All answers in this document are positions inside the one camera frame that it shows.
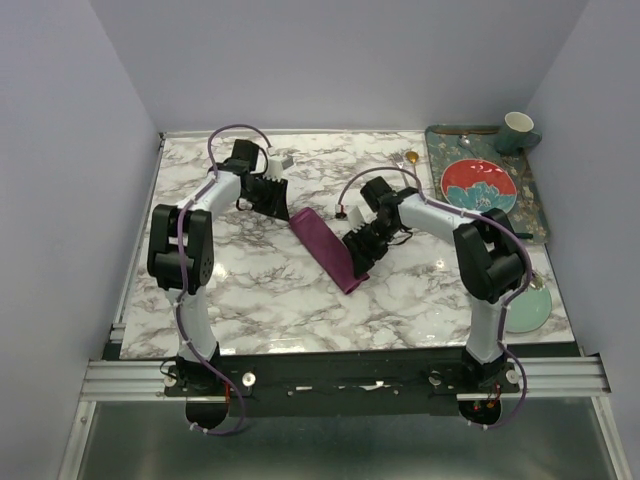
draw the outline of teal mug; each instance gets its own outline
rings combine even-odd
[[[496,135],[493,146],[502,155],[515,155],[521,148],[533,148],[542,140],[542,135],[533,129],[529,115],[510,112]]]

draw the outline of screw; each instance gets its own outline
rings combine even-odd
[[[251,387],[254,383],[256,383],[256,376],[253,372],[247,372],[242,376],[242,384],[245,387]]]
[[[165,387],[173,387],[176,383],[178,383],[178,381],[172,377],[164,377],[163,383]]]
[[[507,382],[512,383],[513,385],[518,383],[520,380],[520,375],[518,375],[518,372],[515,370],[509,370],[505,377],[507,378]]]

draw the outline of spoon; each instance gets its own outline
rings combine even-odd
[[[466,135],[458,136],[458,145],[471,152],[471,155],[473,155],[475,158],[480,158],[478,157],[478,154],[475,153],[471,148],[471,140],[469,140],[469,137],[467,137]]]
[[[407,160],[409,160],[412,164],[416,164],[416,162],[418,161],[418,159],[420,158],[420,155],[418,155],[416,152],[414,152],[413,150],[409,150],[407,153],[404,154],[405,158]]]

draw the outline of gold spoon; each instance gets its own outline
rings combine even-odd
[[[404,156],[406,157],[407,160],[409,160],[414,165],[418,163],[418,159],[420,158],[420,155],[418,155],[413,150],[409,150],[407,153],[404,154]]]

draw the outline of cable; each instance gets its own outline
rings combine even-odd
[[[500,397],[502,395],[502,391],[500,390],[500,384],[498,382],[496,382],[494,387],[496,389],[496,393],[494,397],[491,398],[491,394],[489,394],[487,397],[487,407],[489,408],[495,407],[496,403],[498,403],[498,400],[500,400]]]
[[[224,127],[220,127],[219,129],[217,129],[215,132],[213,132],[211,135],[209,135],[209,140],[207,141],[207,151],[209,152],[209,158],[211,159],[211,171],[213,171],[213,175],[218,178],[218,165],[216,165],[216,159],[213,156],[213,147],[212,147],[212,142],[213,139],[216,138],[217,135],[219,135],[220,133],[226,131],[226,130],[231,130],[232,128],[248,128],[249,130],[253,130],[254,132],[256,132],[257,134],[259,134],[262,138],[264,138],[264,141],[267,142],[267,147],[271,148],[271,142],[269,141],[269,137],[267,137],[262,130],[253,127],[251,125],[247,125],[245,123],[232,123],[231,125],[225,125]]]
[[[411,237],[413,237],[413,232],[411,231],[411,229],[402,227],[402,231],[404,233],[406,233],[407,235],[402,240],[400,240],[400,241],[398,241],[396,243],[390,243],[389,244],[390,247],[398,247],[400,245],[404,245],[409,240],[411,240]]]
[[[252,208],[242,208],[240,206],[240,199],[238,199],[236,200],[236,210],[238,210],[239,212],[250,212]]]
[[[358,178],[360,178],[363,175],[366,175],[367,173],[377,172],[377,171],[382,171],[382,170],[397,171],[397,172],[409,175],[410,177],[412,177],[416,181],[416,186],[418,188],[418,195],[420,195],[420,198],[422,200],[424,200],[425,204],[430,205],[430,206],[435,207],[435,208],[438,208],[440,210],[443,210],[443,211],[445,211],[447,213],[451,213],[451,214],[454,214],[454,215],[460,215],[462,217],[468,217],[468,218],[472,218],[474,220],[479,220],[481,222],[484,222],[484,223],[490,225],[491,227],[500,230],[500,232],[504,233],[507,237],[509,237],[509,239],[516,244],[516,246],[518,247],[518,250],[520,251],[520,254],[521,254],[520,257],[522,258],[522,260],[524,261],[524,264],[525,264],[525,280],[524,280],[524,282],[522,282],[522,284],[520,285],[520,287],[518,289],[516,289],[511,295],[509,295],[507,298],[505,298],[504,301],[502,302],[502,306],[501,306],[501,309],[500,309],[500,318],[498,320],[498,346],[500,347],[500,349],[504,352],[504,354],[506,356],[510,357],[515,362],[515,364],[520,369],[520,373],[521,373],[521,376],[522,376],[522,395],[520,396],[520,399],[518,400],[517,405],[511,411],[511,413],[507,416],[507,418],[505,418],[504,420],[500,420],[500,421],[498,421],[497,423],[495,423],[493,425],[483,425],[482,428],[484,428],[484,429],[493,429],[493,428],[498,428],[498,427],[501,427],[503,425],[506,425],[507,423],[509,423],[517,415],[517,413],[522,408],[522,405],[524,404],[525,398],[527,397],[527,374],[525,373],[524,367],[522,366],[522,363],[520,362],[518,357],[516,357],[516,355],[514,353],[512,353],[506,347],[506,345],[503,342],[503,338],[504,338],[504,326],[505,326],[505,323],[506,323],[506,320],[507,320],[507,313],[508,313],[508,310],[509,310],[509,304],[518,295],[523,293],[529,287],[529,283],[531,282],[531,279],[533,278],[533,267],[531,265],[531,258],[529,258],[529,252],[527,252],[527,249],[524,246],[524,244],[520,241],[520,239],[512,231],[510,231],[508,228],[504,227],[503,225],[499,224],[495,220],[492,220],[492,219],[484,217],[482,215],[478,215],[476,213],[470,212],[470,211],[468,211],[466,209],[460,209],[458,207],[454,207],[453,205],[448,205],[446,203],[440,203],[440,202],[438,202],[436,200],[433,200],[432,198],[426,197],[424,192],[422,191],[422,183],[420,182],[420,179],[415,174],[415,172],[410,172],[409,170],[405,170],[405,169],[398,168],[398,167],[375,167],[375,168],[369,168],[367,170],[364,170],[364,171],[356,174],[351,180],[349,180],[347,182],[347,184],[342,189],[342,192],[340,192],[340,196],[338,197],[338,205],[341,208],[344,208],[344,206],[342,205],[342,200],[344,198],[344,195],[347,192],[347,190],[349,189],[349,187],[353,184],[353,182],[355,182]]]
[[[163,374],[165,377],[169,377],[172,378],[173,380],[177,380],[178,377],[177,375],[171,373],[169,370],[163,370],[162,367],[164,367],[168,362],[175,362],[177,357],[169,357],[169,358],[165,358],[162,363],[160,364],[160,373]]]
[[[267,170],[269,170],[269,156],[267,155],[267,152],[264,148],[262,147],[258,147],[260,149],[260,151],[262,152],[262,156],[264,157],[264,170],[262,172],[260,172],[258,175],[264,175],[265,173],[267,173]]]
[[[236,433],[240,430],[240,427],[242,426],[246,418],[247,409],[244,402],[244,398],[240,393],[240,389],[238,389],[238,387],[236,387],[236,385],[229,378],[227,378],[226,375],[224,375],[222,372],[216,369],[213,365],[211,365],[209,361],[205,357],[203,357],[200,354],[200,352],[198,352],[196,347],[193,345],[193,342],[188,337],[187,332],[185,331],[184,325],[182,323],[182,300],[184,299],[184,296],[187,294],[187,291],[189,289],[189,277],[187,275],[187,256],[184,250],[184,238],[183,238],[184,217],[187,211],[189,210],[189,208],[191,208],[196,201],[198,201],[200,198],[202,198],[203,195],[205,195],[209,190],[211,190],[211,188],[215,184],[216,184],[216,179],[213,179],[208,184],[206,184],[203,188],[201,188],[198,192],[196,192],[195,196],[192,199],[190,199],[184,207],[182,207],[182,209],[180,210],[180,213],[178,214],[178,253],[179,253],[179,259],[180,259],[180,274],[182,276],[182,291],[180,292],[180,294],[176,299],[175,310],[176,310],[176,324],[178,325],[178,332],[180,333],[180,336],[182,337],[184,344],[187,346],[187,348],[189,348],[193,356],[196,357],[198,361],[205,368],[207,368],[220,380],[225,382],[229,387],[233,388],[233,390],[236,392],[238,396],[238,400],[240,402],[241,414],[240,414],[240,418],[238,419],[238,422],[233,428],[229,430],[213,431],[213,430],[208,430],[206,428],[202,428],[195,423],[191,424],[190,428],[198,430],[199,432],[202,432],[206,435],[222,436],[222,435],[228,435],[230,433]]]

